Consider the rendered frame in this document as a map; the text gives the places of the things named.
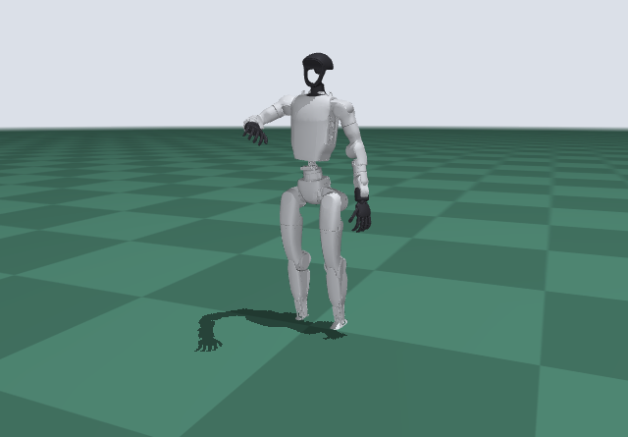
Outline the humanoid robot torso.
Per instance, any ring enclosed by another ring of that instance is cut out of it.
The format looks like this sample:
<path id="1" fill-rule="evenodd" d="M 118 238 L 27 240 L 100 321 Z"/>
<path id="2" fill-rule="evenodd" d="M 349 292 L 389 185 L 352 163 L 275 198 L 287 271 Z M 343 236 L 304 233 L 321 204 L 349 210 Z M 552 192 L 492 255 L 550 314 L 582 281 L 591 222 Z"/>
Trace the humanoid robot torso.
<path id="1" fill-rule="evenodd" d="M 332 112 L 331 101 L 337 99 L 318 91 L 319 96 L 297 95 L 291 103 L 291 147 L 295 159 L 308 161 L 300 167 L 303 178 L 297 181 L 303 202 L 320 204 L 323 189 L 331 187 L 329 176 L 323 176 L 316 161 L 329 161 L 337 143 L 339 120 Z M 310 162 L 310 163 L 309 163 Z"/>

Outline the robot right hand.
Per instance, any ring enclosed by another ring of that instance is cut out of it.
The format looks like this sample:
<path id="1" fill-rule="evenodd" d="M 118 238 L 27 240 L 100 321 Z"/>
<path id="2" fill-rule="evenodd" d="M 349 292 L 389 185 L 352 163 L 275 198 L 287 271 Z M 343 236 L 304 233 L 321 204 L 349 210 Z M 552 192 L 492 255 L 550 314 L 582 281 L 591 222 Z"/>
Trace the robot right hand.
<path id="1" fill-rule="evenodd" d="M 243 136 L 245 137 L 246 133 L 249 133 L 249 137 L 248 140 L 251 139 L 252 136 L 255 136 L 253 143 L 256 142 L 256 140 L 258 139 L 258 136 L 260 136 L 260 140 L 258 142 L 258 145 L 261 145 L 263 138 L 264 138 L 264 143 L 267 144 L 268 142 L 268 138 L 266 137 L 266 135 L 263 133 L 263 131 L 260 129 L 259 125 L 255 122 L 247 122 L 244 126 L 245 132 L 243 134 Z"/>

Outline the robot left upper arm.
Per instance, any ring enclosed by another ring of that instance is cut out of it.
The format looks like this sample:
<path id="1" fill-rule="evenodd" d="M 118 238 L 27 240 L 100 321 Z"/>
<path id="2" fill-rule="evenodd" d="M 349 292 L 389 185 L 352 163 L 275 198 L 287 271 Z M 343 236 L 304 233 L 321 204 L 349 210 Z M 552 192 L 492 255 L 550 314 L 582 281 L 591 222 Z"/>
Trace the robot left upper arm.
<path id="1" fill-rule="evenodd" d="M 356 158 L 354 145 L 357 142 L 361 142 L 362 144 L 363 142 L 354 116 L 353 105 L 349 101 L 333 99 L 331 101 L 331 107 L 333 115 L 337 119 L 340 119 L 344 134 L 349 140 L 349 145 L 346 147 L 345 153 L 349 158 L 354 159 Z"/>

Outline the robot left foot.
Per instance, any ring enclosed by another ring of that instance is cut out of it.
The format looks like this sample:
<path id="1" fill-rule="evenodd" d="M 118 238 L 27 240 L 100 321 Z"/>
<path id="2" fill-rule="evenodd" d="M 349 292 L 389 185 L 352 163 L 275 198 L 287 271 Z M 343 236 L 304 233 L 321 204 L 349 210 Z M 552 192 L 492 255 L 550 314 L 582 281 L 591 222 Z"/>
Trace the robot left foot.
<path id="1" fill-rule="evenodd" d="M 345 319 L 345 324 L 346 324 L 346 323 L 347 323 L 347 320 Z M 344 324 L 344 325 L 345 325 L 345 324 Z M 334 322 L 330 328 L 331 328 L 331 329 L 333 329 L 333 330 L 338 330 L 338 329 L 340 329 L 341 327 L 343 327 L 344 325 L 341 325 L 341 324 L 340 324 L 340 321 L 339 321 L 339 322 Z"/>

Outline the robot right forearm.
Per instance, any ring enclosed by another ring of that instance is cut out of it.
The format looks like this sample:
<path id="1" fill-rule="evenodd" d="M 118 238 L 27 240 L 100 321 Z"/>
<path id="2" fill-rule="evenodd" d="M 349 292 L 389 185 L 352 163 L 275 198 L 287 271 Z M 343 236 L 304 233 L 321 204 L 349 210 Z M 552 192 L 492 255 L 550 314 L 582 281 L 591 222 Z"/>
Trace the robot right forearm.
<path id="1" fill-rule="evenodd" d="M 250 116 L 249 118 L 247 118 L 247 119 L 243 122 L 243 128 L 244 128 L 244 126 L 245 126 L 245 124 L 246 124 L 247 122 L 255 122 L 255 123 L 257 123 L 257 124 L 259 125 L 259 121 L 256 119 L 256 117 L 257 117 L 257 116 L 258 116 L 258 115 L 253 115 L 253 116 Z M 245 131 L 245 130 L 244 130 L 244 131 Z M 247 134 L 248 134 L 248 133 L 247 133 Z M 250 134 L 249 134 L 249 135 L 250 135 Z"/>

